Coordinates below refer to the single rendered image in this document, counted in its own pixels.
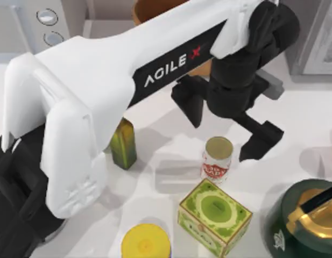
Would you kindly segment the green bottle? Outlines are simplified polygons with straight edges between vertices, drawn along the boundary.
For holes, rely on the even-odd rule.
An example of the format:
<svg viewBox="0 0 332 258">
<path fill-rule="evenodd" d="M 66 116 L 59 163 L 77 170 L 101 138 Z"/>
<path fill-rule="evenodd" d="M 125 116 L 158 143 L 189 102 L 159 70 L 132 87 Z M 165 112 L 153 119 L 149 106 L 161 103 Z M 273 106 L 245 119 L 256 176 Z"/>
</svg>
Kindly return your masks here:
<svg viewBox="0 0 332 258">
<path fill-rule="evenodd" d="M 116 128 L 110 149 L 114 163 L 124 170 L 128 170 L 137 160 L 135 131 L 133 124 L 123 118 Z"/>
</svg>

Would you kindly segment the red and white can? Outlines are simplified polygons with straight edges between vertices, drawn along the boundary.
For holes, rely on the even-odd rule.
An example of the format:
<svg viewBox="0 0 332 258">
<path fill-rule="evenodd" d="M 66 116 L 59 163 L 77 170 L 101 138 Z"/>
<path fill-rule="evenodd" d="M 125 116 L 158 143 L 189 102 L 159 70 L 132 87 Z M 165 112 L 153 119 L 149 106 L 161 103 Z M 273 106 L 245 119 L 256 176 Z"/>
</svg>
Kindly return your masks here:
<svg viewBox="0 0 332 258">
<path fill-rule="evenodd" d="M 208 139 L 202 155 L 201 177 L 215 184 L 225 181 L 233 151 L 233 144 L 225 137 L 215 136 Z"/>
</svg>

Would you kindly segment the pale grey rounded box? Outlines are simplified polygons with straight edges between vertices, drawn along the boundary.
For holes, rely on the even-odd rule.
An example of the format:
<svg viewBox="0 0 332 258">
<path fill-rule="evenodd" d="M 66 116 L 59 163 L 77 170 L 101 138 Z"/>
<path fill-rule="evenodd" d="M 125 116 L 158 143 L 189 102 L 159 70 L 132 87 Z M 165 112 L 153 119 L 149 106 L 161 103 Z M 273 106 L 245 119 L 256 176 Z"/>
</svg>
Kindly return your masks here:
<svg viewBox="0 0 332 258">
<path fill-rule="evenodd" d="M 283 87 L 283 81 L 263 69 L 257 71 L 257 75 L 259 75 L 269 84 L 269 86 L 263 92 L 263 95 L 274 101 L 279 99 L 285 91 Z"/>
</svg>

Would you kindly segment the grey cabinet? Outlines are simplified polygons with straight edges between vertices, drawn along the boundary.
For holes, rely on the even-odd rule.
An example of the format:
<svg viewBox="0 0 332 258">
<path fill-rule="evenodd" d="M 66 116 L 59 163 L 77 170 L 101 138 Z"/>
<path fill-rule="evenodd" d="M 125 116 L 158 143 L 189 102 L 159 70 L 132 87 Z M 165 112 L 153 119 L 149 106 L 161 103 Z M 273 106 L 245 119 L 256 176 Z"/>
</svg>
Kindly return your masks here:
<svg viewBox="0 0 332 258">
<path fill-rule="evenodd" d="M 282 0 L 300 22 L 300 35 L 286 51 L 296 81 L 332 83 L 332 0 Z"/>
</svg>

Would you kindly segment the pale microwave oven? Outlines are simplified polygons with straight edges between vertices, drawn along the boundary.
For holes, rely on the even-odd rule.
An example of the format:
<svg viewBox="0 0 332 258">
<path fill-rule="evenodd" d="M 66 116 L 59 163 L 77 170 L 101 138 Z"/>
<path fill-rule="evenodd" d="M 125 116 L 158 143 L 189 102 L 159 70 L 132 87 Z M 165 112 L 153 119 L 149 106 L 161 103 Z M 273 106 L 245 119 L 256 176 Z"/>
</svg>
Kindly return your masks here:
<svg viewBox="0 0 332 258">
<path fill-rule="evenodd" d="M 53 26 L 41 24 L 37 11 L 52 9 L 58 15 Z M 64 41 L 82 35 L 88 14 L 86 0 L 0 0 L 0 54 L 38 53 L 50 46 L 45 33 L 55 31 Z"/>
</svg>

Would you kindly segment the small microwave knob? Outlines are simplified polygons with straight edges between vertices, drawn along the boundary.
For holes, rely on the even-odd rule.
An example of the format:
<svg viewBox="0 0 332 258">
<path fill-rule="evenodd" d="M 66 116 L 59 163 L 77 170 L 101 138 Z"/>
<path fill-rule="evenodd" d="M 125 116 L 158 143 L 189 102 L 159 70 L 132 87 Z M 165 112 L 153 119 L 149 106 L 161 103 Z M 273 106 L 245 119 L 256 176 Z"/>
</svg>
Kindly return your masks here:
<svg viewBox="0 0 332 258">
<path fill-rule="evenodd" d="M 53 47 L 64 42 L 64 37 L 58 32 L 51 31 L 43 35 L 43 41 L 46 45 Z"/>
</svg>

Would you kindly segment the green patterned box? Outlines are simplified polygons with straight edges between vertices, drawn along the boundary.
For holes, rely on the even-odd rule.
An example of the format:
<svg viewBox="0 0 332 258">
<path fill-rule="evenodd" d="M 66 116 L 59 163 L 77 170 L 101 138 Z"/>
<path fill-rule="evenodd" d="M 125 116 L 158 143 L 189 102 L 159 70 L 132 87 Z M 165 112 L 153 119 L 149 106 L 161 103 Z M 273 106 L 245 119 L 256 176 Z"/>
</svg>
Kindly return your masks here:
<svg viewBox="0 0 332 258">
<path fill-rule="evenodd" d="M 205 178 L 180 202 L 178 224 L 217 258 L 226 258 L 246 233 L 252 216 Z"/>
</svg>

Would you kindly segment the large microwave knob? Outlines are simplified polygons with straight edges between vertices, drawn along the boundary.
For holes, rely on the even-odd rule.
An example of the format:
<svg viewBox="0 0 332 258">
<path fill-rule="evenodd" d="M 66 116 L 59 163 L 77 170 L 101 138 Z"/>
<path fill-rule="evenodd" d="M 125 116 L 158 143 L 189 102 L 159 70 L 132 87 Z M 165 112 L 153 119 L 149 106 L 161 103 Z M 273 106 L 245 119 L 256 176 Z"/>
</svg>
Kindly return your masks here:
<svg viewBox="0 0 332 258">
<path fill-rule="evenodd" d="M 52 9 L 44 9 L 37 11 L 37 20 L 46 26 L 53 26 L 58 22 L 58 15 Z"/>
</svg>

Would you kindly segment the dark green and gold kettle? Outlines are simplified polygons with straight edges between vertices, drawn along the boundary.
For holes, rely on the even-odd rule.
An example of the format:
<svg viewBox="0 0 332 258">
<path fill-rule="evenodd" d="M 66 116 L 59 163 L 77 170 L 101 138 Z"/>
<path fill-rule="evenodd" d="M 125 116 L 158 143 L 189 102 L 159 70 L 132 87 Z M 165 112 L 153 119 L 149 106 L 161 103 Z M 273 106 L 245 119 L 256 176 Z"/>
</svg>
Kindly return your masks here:
<svg viewBox="0 0 332 258">
<path fill-rule="evenodd" d="M 289 187 L 266 216 L 263 239 L 271 258 L 332 258 L 332 182 Z"/>
</svg>

